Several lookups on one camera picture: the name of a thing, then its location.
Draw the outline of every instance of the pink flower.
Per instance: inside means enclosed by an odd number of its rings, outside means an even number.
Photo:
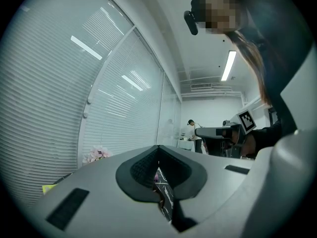
[[[112,156],[112,153],[107,148],[101,145],[93,146],[88,155],[83,156],[83,164],[88,164],[93,161],[104,159]]]

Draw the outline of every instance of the yellow sticky note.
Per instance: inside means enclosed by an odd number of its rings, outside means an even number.
[[[43,190],[43,194],[45,195],[51,188],[55,187],[57,184],[53,184],[53,185],[43,185],[42,186],[42,190]]]

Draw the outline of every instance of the black rubber pad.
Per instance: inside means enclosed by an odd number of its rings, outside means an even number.
[[[250,169],[245,169],[245,168],[241,168],[241,167],[237,167],[237,166],[233,166],[233,165],[228,165],[224,169],[227,169],[227,170],[230,170],[233,172],[237,172],[237,173],[241,173],[244,175],[247,175],[248,172],[250,171]]]
[[[64,230],[88,194],[87,190],[74,189],[46,220],[55,227]]]

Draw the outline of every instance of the glass wall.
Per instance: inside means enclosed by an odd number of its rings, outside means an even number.
[[[165,74],[161,108],[159,114],[157,145],[173,145],[175,102],[176,93]]]
[[[106,66],[90,104],[82,154],[102,145],[113,154],[155,145],[163,72],[133,31]]]
[[[0,47],[0,171],[25,205],[95,145],[175,145],[174,89],[111,0],[26,0]]]
[[[175,106],[175,126],[174,126],[173,146],[177,147],[177,143],[180,138],[180,121],[181,121],[181,112],[182,112],[182,104],[177,96],[176,96],[175,105],[176,106]]]

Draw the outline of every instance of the white wall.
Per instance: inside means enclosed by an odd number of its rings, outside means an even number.
[[[180,83],[173,57],[155,20],[140,0],[114,0],[138,28],[156,54],[175,92],[182,101]]]
[[[231,119],[241,108],[240,98],[184,98],[181,128],[187,128],[189,119],[203,127],[222,127],[222,122]]]

